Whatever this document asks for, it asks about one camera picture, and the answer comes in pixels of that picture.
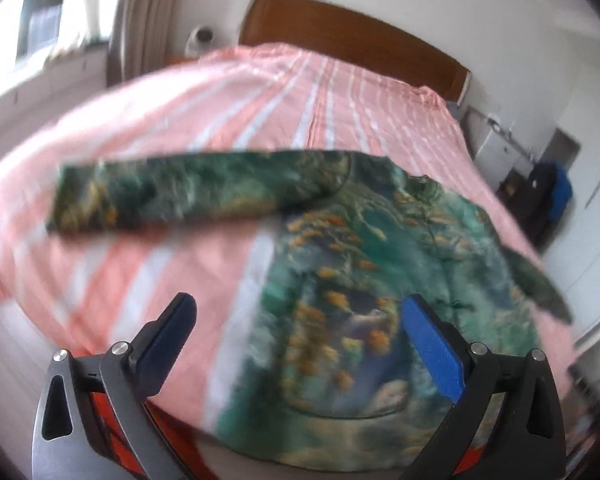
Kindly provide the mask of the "green landscape-print padded jacket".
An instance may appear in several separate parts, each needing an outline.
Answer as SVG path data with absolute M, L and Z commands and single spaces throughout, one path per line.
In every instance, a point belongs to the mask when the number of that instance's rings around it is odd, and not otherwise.
M 197 428 L 259 460 L 322 471 L 405 466 L 450 402 L 402 326 L 407 296 L 464 337 L 522 356 L 534 310 L 562 296 L 504 245 L 488 214 L 390 159 L 347 151 L 235 152 L 61 170 L 60 234 L 273 221 L 257 281 L 238 290 Z

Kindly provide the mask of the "pink striped bed sheet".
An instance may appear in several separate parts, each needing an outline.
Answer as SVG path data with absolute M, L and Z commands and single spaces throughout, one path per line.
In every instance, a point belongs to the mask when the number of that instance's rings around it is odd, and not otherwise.
M 104 93 L 0 161 L 0 299 L 63 346 L 130 336 L 176 292 L 198 324 L 160 408 L 209 434 L 254 382 L 267 422 L 397 422 L 446 404 L 405 340 L 424 296 L 570 387 L 569 314 L 442 97 L 286 44 Z

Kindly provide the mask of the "black and blue bag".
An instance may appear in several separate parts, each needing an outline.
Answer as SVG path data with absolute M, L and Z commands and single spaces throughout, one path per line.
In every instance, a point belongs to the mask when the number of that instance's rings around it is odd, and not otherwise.
M 554 160 L 540 160 L 528 177 L 513 169 L 496 196 L 514 217 L 531 245 L 542 252 L 558 230 L 573 199 L 567 170 Z

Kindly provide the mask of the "white nightstand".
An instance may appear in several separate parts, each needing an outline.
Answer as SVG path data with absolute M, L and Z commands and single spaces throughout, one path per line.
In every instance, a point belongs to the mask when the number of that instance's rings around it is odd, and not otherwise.
M 528 177 L 532 156 L 493 117 L 468 106 L 460 121 L 469 154 L 492 191 L 496 191 L 513 171 Z

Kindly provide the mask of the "white window-side cabinet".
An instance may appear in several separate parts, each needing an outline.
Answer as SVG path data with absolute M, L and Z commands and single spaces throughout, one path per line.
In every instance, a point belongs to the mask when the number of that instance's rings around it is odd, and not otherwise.
M 0 158 L 51 120 L 106 89 L 107 47 L 44 68 L 0 96 Z

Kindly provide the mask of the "beige curtain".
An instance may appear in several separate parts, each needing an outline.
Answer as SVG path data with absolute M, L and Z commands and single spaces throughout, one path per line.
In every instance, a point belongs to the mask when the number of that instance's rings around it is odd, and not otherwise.
M 178 0 L 118 0 L 109 39 L 108 86 L 163 66 L 177 6 Z

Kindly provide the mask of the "brown wooden headboard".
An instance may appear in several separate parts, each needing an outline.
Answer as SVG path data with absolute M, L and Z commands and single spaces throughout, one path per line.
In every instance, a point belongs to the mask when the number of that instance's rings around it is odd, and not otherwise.
M 427 86 L 455 104 L 463 101 L 471 77 L 451 55 L 366 14 L 320 0 L 250 0 L 238 44 L 276 42 Z

